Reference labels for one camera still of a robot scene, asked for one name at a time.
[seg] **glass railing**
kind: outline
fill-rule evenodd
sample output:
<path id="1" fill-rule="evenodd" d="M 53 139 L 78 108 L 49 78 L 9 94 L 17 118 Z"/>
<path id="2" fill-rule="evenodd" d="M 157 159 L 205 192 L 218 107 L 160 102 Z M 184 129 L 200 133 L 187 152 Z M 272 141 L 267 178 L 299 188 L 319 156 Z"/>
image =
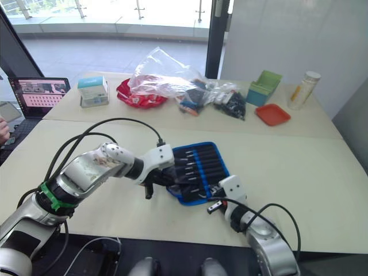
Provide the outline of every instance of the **glass railing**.
<path id="1" fill-rule="evenodd" d="M 212 0 L 0 0 L 8 17 L 119 16 L 150 24 L 180 26 L 192 22 L 209 24 Z"/>

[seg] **white table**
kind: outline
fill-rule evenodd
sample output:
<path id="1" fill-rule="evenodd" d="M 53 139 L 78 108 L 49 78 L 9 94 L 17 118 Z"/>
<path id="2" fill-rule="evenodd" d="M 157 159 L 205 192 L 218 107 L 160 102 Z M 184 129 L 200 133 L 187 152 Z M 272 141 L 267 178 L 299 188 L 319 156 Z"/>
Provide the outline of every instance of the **white table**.
<path id="1" fill-rule="evenodd" d="M 42 120 L 0 167 L 0 221 L 16 208 L 23 192 L 37 186 L 60 145 L 90 122 Z M 156 136 L 135 124 L 108 123 L 96 129 L 112 135 L 137 156 L 155 146 Z M 302 250 L 368 253 L 368 177 L 342 139 L 257 135 L 224 131 L 158 128 L 173 147 L 213 141 L 232 174 L 241 177 L 249 206 L 269 202 L 287 207 L 298 221 Z M 76 154 L 96 148 L 104 137 L 87 137 Z M 71 233 L 247 246 L 208 204 L 182 206 L 162 187 L 144 199 L 144 189 L 128 179 L 110 178 L 83 201 L 70 220 Z M 271 217 L 296 248 L 290 219 Z"/>
<path id="2" fill-rule="evenodd" d="M 290 110 L 287 107 L 287 95 L 295 90 L 295 85 L 280 84 L 269 103 L 278 104 L 286 110 L 292 119 L 283 125 L 269 127 L 254 114 L 256 106 L 247 104 L 246 120 L 237 120 L 226 116 L 207 106 L 199 117 L 183 114 L 176 104 L 166 102 L 159 108 L 148 110 L 136 109 L 127 106 L 117 99 L 116 87 L 130 74 L 119 74 L 109 72 L 91 72 L 85 75 L 104 75 L 109 82 L 110 103 L 105 106 L 82 109 L 79 106 L 80 99 L 76 87 L 73 87 L 67 95 L 56 105 L 44 118 L 65 121 L 88 121 L 97 122 L 112 117 L 138 118 L 154 127 L 165 127 L 171 129 L 192 129 L 201 131 L 253 133 L 264 135 L 287 135 L 318 137 L 329 139 L 341 139 L 341 135 L 331 120 L 325 114 L 315 97 L 311 96 L 302 110 Z M 241 92 L 246 94 L 249 82 L 236 82 L 242 87 Z"/>

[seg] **white bottle cap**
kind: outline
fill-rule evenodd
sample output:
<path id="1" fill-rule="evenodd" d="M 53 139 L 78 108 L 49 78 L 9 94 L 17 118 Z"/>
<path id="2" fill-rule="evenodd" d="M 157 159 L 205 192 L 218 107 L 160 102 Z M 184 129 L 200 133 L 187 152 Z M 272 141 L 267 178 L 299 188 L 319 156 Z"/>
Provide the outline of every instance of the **white bottle cap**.
<path id="1" fill-rule="evenodd" d="M 313 71 L 305 72 L 305 76 L 307 76 L 308 78 L 314 79 L 315 81 L 318 81 L 321 78 L 320 74 L 313 72 Z"/>

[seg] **pill bottle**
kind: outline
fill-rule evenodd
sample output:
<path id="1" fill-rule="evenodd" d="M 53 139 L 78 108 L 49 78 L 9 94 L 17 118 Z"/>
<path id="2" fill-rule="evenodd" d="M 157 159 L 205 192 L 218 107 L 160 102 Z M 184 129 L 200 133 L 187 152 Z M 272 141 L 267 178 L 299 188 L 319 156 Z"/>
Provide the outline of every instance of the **pill bottle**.
<path id="1" fill-rule="evenodd" d="M 313 92 L 313 89 L 315 88 L 320 78 L 321 75 L 316 72 L 306 72 L 301 84 L 297 86 L 295 92 L 290 96 L 287 103 L 288 107 L 293 110 L 300 110 L 306 99 L 308 99 L 308 97 Z"/>

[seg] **laptop screen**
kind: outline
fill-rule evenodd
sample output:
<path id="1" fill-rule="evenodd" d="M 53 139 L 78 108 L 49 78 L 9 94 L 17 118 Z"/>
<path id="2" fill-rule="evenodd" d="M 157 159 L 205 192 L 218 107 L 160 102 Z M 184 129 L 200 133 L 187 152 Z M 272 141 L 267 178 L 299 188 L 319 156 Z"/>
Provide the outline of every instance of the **laptop screen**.
<path id="1" fill-rule="evenodd" d="M 69 91 L 67 78 L 9 78 L 26 118 L 44 117 Z"/>

